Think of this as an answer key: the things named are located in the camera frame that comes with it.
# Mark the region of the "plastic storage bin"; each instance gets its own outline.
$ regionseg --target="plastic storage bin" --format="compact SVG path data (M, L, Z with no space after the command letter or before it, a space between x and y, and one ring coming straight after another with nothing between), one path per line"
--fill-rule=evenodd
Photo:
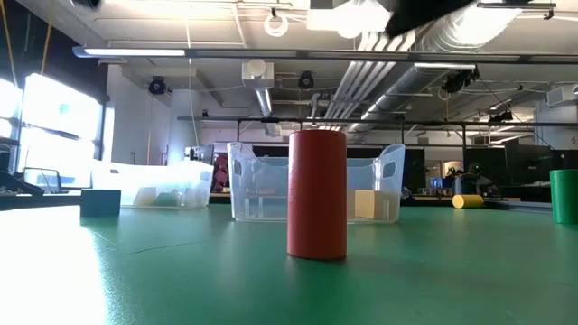
M288 158L257 158L242 143L230 143L228 169L233 218L245 221L287 220ZM399 217L406 147L393 144L376 159L348 159L348 220L393 223ZM320 166L319 183L323 183ZM383 192L380 218L355 218L355 190Z
M121 190L123 207L196 208L209 204L213 166L184 161L141 166L94 161L92 188Z

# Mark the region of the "security camera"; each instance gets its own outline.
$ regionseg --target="security camera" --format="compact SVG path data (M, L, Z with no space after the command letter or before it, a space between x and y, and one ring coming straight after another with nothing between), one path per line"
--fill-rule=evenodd
M153 77L153 81L148 85L148 91L152 95L164 95L166 92L167 87L164 83L164 77Z
M313 74L310 71L304 71L299 78L299 88L303 90L309 90L315 86L315 80L313 80Z

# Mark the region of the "window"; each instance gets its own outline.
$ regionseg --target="window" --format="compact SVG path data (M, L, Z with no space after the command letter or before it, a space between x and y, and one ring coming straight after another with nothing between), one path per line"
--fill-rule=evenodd
M14 125L10 118L17 115L22 91L11 82L0 79L0 94L0 137L15 139Z
M92 97L37 74L26 78L18 170L55 170L63 188L89 187L101 114Z

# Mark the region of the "yellow cylinder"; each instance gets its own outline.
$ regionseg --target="yellow cylinder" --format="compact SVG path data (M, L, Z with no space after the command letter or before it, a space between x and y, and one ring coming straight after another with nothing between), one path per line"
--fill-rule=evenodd
M457 209L481 208L484 199L480 195L454 195L452 204Z

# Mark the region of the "red cylinder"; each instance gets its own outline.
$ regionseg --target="red cylinder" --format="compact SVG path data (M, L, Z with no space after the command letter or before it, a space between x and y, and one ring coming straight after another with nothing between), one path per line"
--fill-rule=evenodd
M289 137L287 254L332 260L347 254L347 139L326 130Z

